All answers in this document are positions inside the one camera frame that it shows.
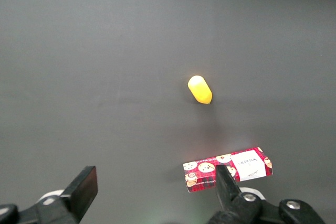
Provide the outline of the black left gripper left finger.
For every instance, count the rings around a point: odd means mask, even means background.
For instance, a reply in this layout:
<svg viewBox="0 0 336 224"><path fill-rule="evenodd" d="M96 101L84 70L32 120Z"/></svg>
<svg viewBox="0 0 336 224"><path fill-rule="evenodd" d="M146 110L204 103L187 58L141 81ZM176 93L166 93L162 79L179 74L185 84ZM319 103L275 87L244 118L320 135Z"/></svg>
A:
<svg viewBox="0 0 336 224"><path fill-rule="evenodd" d="M80 222L98 193L95 166L86 166L62 192L61 198L70 213Z"/></svg>

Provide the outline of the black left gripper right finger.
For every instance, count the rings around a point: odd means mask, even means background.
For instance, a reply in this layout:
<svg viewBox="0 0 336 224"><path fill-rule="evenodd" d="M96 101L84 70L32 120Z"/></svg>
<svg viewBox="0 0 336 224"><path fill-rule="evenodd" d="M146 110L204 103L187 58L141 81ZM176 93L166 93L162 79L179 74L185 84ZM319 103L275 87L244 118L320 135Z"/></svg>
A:
<svg viewBox="0 0 336 224"><path fill-rule="evenodd" d="M247 187L240 188L225 165L216 166L216 193L228 216L259 216L261 213L259 193Z"/></svg>

